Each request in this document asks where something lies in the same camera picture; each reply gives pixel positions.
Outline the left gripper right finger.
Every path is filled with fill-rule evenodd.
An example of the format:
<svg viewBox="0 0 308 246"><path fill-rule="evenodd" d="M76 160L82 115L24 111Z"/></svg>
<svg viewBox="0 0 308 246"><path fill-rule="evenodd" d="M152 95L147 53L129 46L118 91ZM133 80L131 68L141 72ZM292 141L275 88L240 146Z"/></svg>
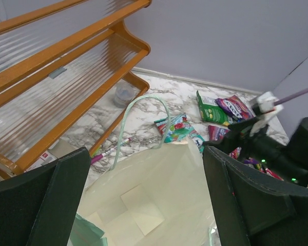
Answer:
<svg viewBox="0 0 308 246"><path fill-rule="evenodd" d="M214 147L204 148L203 165L222 245L308 245L308 188Z"/></svg>

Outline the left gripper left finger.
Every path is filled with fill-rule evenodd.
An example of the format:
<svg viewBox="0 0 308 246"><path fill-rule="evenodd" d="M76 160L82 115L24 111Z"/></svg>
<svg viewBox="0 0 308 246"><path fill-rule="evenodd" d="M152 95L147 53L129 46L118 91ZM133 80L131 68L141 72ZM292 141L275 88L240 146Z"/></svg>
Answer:
<svg viewBox="0 0 308 246"><path fill-rule="evenodd" d="M67 245L90 163L82 147L0 181L0 245Z"/></svg>

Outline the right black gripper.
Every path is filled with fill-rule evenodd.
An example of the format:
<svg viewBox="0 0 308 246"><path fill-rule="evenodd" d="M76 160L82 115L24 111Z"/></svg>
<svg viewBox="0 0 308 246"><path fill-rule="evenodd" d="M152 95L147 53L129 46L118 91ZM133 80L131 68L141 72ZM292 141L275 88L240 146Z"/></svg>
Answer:
<svg viewBox="0 0 308 246"><path fill-rule="evenodd" d="M240 147L241 152L238 161L255 159L265 164L270 170L277 174L290 173L290 157L286 146L266 135L268 126L265 126L254 136L250 136L250 128L258 121L258 118L250 118L230 124L228 129L235 132L227 132L222 139L215 141L204 141L202 146L215 147L229 154Z"/></svg>

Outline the purple berries candy bag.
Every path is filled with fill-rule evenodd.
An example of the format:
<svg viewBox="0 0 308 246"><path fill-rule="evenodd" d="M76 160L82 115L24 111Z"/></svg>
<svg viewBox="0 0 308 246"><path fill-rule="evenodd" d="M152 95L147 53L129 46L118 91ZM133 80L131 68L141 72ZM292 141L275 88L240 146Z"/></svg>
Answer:
<svg viewBox="0 0 308 246"><path fill-rule="evenodd" d="M221 127L217 127L217 126L213 126L213 125L209 125L208 127L208 135L209 135L209 140L210 141L217 141L217 140L221 140L224 135L229 132L229 129L225 129L225 128L221 128ZM229 153L229 156L237 159L240 155L241 152L241 148L237 147L236 149L234 149L232 152Z"/></svg>

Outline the purple pink candy bag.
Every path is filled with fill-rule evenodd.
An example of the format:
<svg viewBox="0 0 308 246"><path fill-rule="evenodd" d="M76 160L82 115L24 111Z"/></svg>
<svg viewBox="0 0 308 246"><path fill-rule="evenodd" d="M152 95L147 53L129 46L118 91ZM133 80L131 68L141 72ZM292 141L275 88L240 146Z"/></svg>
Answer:
<svg viewBox="0 0 308 246"><path fill-rule="evenodd" d="M227 98L217 98L215 102L235 121L248 120L254 117L252 111L236 95Z"/></svg>

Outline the green yellow snack packet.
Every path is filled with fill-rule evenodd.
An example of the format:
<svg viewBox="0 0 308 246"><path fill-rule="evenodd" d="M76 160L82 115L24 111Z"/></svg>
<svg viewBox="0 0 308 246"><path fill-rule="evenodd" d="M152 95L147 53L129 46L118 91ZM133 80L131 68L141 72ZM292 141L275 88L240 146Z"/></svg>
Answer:
<svg viewBox="0 0 308 246"><path fill-rule="evenodd" d="M213 98L203 96L199 91L196 92L196 97L203 121L222 126L228 126L233 123L233 119L218 106Z"/></svg>

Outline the red snack packet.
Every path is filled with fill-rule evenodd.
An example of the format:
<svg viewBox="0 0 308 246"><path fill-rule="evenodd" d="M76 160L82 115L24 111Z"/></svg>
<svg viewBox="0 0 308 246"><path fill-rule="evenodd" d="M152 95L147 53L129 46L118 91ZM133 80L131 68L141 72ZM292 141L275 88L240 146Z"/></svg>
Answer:
<svg viewBox="0 0 308 246"><path fill-rule="evenodd" d="M268 169L265 166L263 166L261 163L256 164L256 166L257 166L257 169L260 172L262 172L264 174L267 174L267 175L269 175L269 176L271 176L271 177L273 177L273 178L275 178L277 180L282 180L283 181L283 178L281 178L279 175L275 174L273 171L271 171L270 169Z"/></svg>

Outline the mint blossom candy bag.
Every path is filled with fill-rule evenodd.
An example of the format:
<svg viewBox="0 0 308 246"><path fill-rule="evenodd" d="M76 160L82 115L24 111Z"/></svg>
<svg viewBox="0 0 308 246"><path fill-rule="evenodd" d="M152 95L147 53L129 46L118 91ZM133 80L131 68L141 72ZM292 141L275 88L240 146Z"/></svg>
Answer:
<svg viewBox="0 0 308 246"><path fill-rule="evenodd" d="M185 137L192 139L200 153L203 152L204 138L190 124L186 113L181 113L171 118L171 124L168 128L167 136L164 138L164 143L181 141Z"/></svg>

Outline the green printed paper bag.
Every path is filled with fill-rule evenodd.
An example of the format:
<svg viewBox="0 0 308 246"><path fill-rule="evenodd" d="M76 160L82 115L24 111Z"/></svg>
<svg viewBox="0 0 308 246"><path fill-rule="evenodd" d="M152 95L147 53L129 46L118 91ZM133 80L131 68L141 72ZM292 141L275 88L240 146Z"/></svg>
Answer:
<svg viewBox="0 0 308 246"><path fill-rule="evenodd" d="M69 245L214 245L217 227L198 139L116 159L82 195Z"/></svg>

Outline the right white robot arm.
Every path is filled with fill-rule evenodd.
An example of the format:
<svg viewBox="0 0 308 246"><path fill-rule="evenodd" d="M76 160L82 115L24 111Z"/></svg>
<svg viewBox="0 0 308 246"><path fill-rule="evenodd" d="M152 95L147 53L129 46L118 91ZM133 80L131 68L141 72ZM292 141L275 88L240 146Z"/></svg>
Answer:
<svg viewBox="0 0 308 246"><path fill-rule="evenodd" d="M259 122L258 117L229 125L229 131L222 139L205 141L204 146L212 146L225 154L240 148L239 162L253 158L282 179L300 186L308 185L308 117L299 123L287 145L267 135L268 124L264 124L254 135L252 127Z"/></svg>

